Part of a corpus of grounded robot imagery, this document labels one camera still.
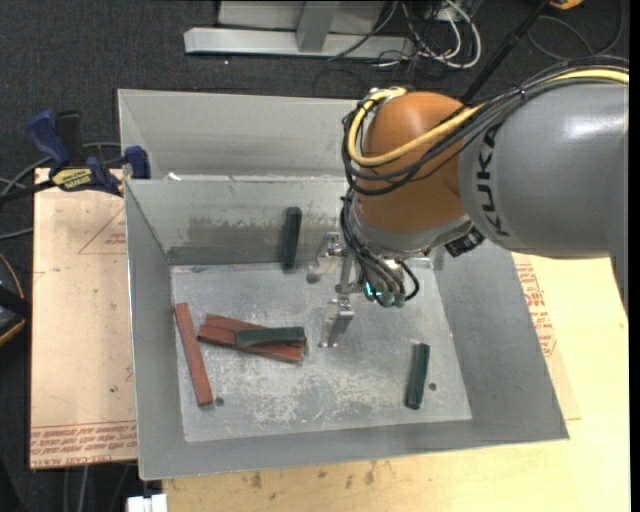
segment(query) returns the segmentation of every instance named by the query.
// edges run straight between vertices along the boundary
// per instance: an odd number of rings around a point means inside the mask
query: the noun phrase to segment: white object
[[[166,494],[154,494],[150,498],[133,496],[127,499],[126,512],[167,512],[168,507]]]

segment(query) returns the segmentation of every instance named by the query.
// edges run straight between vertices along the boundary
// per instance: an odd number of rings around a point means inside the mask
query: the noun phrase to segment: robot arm
[[[471,106],[373,91],[345,119],[343,147],[343,231],[370,288],[401,305],[406,259],[486,237],[528,254],[610,256],[625,295],[628,83],[627,63],[606,58]]]

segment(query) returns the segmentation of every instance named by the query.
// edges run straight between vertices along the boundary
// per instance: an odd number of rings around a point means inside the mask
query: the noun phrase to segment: yellow cable
[[[349,130],[349,138],[347,140],[347,147],[349,149],[349,156],[355,160],[359,165],[363,167],[376,167],[378,165],[383,165],[391,160],[395,160],[401,156],[406,155],[410,151],[415,148],[425,144],[427,142],[431,142],[432,140],[442,137],[450,133],[454,128],[457,128],[462,123],[464,123],[468,118],[470,118],[476,111],[482,106],[477,105],[475,107],[466,109],[458,114],[453,119],[442,123],[432,130],[429,130],[427,133],[420,135],[420,137],[413,139],[412,141],[407,142],[405,145],[400,146],[384,155],[380,156],[372,156],[372,157],[364,157],[358,154],[356,151],[356,140],[358,130],[360,129],[360,124],[364,119],[364,113],[362,111],[358,112],[358,114],[354,117],[353,123],[351,124],[351,128]]]
[[[568,80],[571,78],[605,78],[607,80],[612,80],[615,82],[620,82],[625,85],[629,85],[628,73],[624,73],[622,71],[610,70],[610,69],[571,71],[571,72],[565,73],[564,75],[560,75],[555,78],[552,78],[550,79],[550,81]],[[360,130],[360,126],[363,123],[364,118],[373,109],[373,107],[377,105],[377,101],[379,99],[384,99],[394,95],[395,94],[389,90],[373,93],[363,103],[362,108],[358,110],[358,112],[353,118],[353,121],[349,128],[347,147],[349,150],[349,156],[362,167],[376,167],[379,165],[384,165],[386,163],[389,163],[392,160],[395,160],[396,158],[400,158],[401,156],[406,155],[407,153],[416,149],[422,144],[431,142],[436,138],[448,135],[455,128],[460,126],[467,119],[469,119],[473,114],[475,114],[480,107],[482,107],[482,104],[480,104],[480,105],[476,105],[475,107],[471,107],[466,110],[463,110],[460,114],[450,119],[449,121],[436,126],[435,128],[420,135],[419,137],[413,139],[412,141],[407,142],[403,146],[400,146],[399,148],[389,151],[383,155],[374,156],[374,157],[365,157],[360,155],[356,149],[357,147],[356,141],[358,138],[358,131]]]
[[[570,78],[605,78],[614,82],[620,82],[624,85],[629,85],[629,73],[623,73],[622,71],[615,71],[613,69],[584,69],[582,71],[570,71],[564,75],[552,78],[549,81],[568,80]]]

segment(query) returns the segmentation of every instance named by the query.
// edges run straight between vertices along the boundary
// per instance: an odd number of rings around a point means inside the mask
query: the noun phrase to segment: black carpet floor
[[[396,83],[459,97],[505,35],[537,3],[476,0],[475,22],[482,36],[483,56],[473,69],[456,72],[427,61],[380,70],[348,58],[327,62],[185,55],[184,32],[214,24],[216,2],[4,0],[0,2],[0,177],[12,178],[42,157],[25,129],[34,115],[47,108],[79,110],[86,141],[118,141],[116,92],[120,88],[359,99],[371,87]],[[413,2],[413,8],[423,4]],[[629,4],[629,0],[584,0],[566,12],[545,11],[570,24],[584,41],[548,19],[538,20],[532,33],[547,50],[564,56],[588,54],[586,42],[594,53],[610,47],[609,54],[628,58]],[[387,30],[404,30],[401,21],[392,20]],[[486,82],[481,95],[511,87],[555,62],[523,38]],[[0,253],[14,267],[29,298],[31,237],[3,240],[2,235],[32,225],[30,198],[7,204],[0,211]],[[69,509],[75,510],[82,469],[28,469],[29,347],[28,329],[0,347],[0,511],[61,511],[65,494]],[[107,510],[120,482],[118,494],[122,496],[142,492],[136,473],[135,467],[122,465],[91,468],[85,510]],[[119,504],[117,499],[114,510],[119,510]]]

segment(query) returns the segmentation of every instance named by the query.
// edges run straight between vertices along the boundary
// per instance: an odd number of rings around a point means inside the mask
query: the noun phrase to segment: clamp
[[[98,157],[89,154],[82,143],[78,112],[61,112],[54,116],[52,110],[45,110],[29,122],[27,133],[31,142],[54,162],[49,170],[50,186],[58,186],[67,192],[97,190],[122,195],[122,181],[111,174]],[[151,177],[147,154],[140,146],[127,148],[117,162],[126,166],[123,178]]]

